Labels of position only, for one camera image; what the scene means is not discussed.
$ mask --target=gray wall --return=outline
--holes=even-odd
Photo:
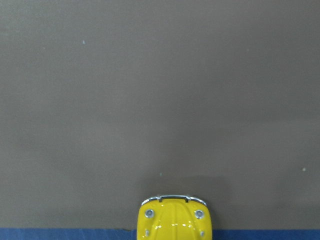
[[[320,228],[319,1],[0,0],[0,227]]]

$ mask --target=blue floor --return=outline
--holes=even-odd
[[[0,240],[136,240],[136,233],[136,230],[115,229],[0,228]],[[214,230],[213,239],[320,240],[320,229]]]

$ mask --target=toy car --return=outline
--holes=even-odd
[[[211,240],[207,204],[186,195],[154,196],[142,202],[137,240]]]

